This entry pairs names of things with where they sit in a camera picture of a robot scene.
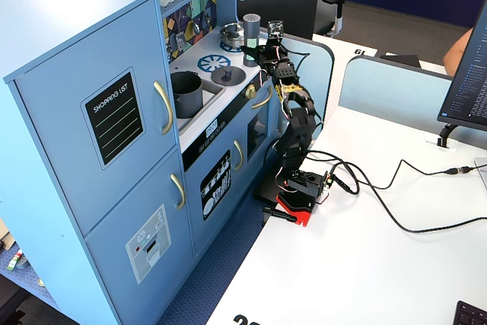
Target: person's arm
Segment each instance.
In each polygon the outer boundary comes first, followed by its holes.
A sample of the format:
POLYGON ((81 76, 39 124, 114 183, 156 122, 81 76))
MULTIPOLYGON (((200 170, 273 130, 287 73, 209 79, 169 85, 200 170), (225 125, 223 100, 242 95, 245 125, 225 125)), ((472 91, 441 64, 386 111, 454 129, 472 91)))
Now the person's arm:
POLYGON ((455 73, 457 72, 458 65, 460 64, 471 34, 472 30, 469 30, 467 33, 465 33, 444 56, 443 63, 444 68, 447 70, 447 74, 455 75, 455 73))

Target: toy kitchen handle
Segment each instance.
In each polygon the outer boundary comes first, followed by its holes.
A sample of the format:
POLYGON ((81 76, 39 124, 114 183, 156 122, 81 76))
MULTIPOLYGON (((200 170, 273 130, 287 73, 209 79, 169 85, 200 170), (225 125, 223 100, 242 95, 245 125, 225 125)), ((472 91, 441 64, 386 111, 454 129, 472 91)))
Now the toy kitchen handle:
POLYGON ((237 171, 242 167, 242 165, 244 165, 244 153, 242 152, 242 147, 237 140, 234 140, 234 145, 237 148, 238 153, 240 154, 240 163, 235 167, 235 171, 237 171))
POLYGON ((254 105, 251 107, 251 109, 252 109, 252 110, 256 110, 257 108, 260 108, 261 106, 263 106, 263 105, 267 104, 267 103, 268 103, 268 102, 271 100, 271 98, 272 98, 272 87, 271 87, 271 86, 269 86, 269 96, 268 96, 268 97, 267 97, 265 100, 263 100, 262 102, 257 103, 257 104, 254 104, 254 105))
POLYGON ((184 193, 184 187, 174 174, 170 175, 170 179, 177 186, 177 189, 179 189, 181 193, 181 202, 179 205, 176 206, 176 208, 182 209, 186 204, 186 194, 184 193))
POLYGON ((170 101, 169 98, 167 97, 166 92, 157 81, 154 82, 154 88, 157 91, 157 93, 161 96, 162 100, 164 101, 164 104, 166 104, 167 115, 169 116, 167 125, 162 129, 162 134, 165 135, 170 131, 170 128, 173 126, 173 109, 170 107, 170 101))

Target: gray pot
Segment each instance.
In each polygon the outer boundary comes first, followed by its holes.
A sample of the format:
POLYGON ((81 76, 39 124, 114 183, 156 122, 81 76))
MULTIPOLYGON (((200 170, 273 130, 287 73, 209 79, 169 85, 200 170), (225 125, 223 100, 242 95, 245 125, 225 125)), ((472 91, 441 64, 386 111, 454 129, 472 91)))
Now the gray pot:
POLYGON ((193 118, 203 108, 203 84, 195 72, 175 72, 170 75, 173 85, 176 117, 193 118))

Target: cabinet door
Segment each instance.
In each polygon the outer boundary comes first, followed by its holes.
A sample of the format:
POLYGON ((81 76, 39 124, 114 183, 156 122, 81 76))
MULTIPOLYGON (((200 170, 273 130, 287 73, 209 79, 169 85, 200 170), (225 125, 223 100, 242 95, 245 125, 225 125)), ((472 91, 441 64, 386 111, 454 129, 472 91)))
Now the cabinet door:
POLYGON ((124 325, 160 316, 192 268, 177 151, 88 235, 86 243, 124 325))
POLYGON ((186 172, 195 255, 215 237, 238 204, 241 172, 247 164, 241 131, 242 126, 230 122, 186 172))
POLYGON ((154 81, 167 93, 153 0, 16 81, 83 235, 175 145, 154 81))

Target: computer monitor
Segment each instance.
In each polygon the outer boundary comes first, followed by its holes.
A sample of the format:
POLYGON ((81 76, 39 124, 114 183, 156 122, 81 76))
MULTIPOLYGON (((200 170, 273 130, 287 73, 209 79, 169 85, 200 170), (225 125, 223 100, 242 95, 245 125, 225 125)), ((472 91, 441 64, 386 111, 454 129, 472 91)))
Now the computer monitor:
POLYGON ((438 121, 487 131, 487 0, 443 102, 438 121))
POLYGON ((284 21, 284 32, 293 36, 313 37, 318 0, 237 0, 237 14, 258 14, 261 27, 269 21, 284 21))

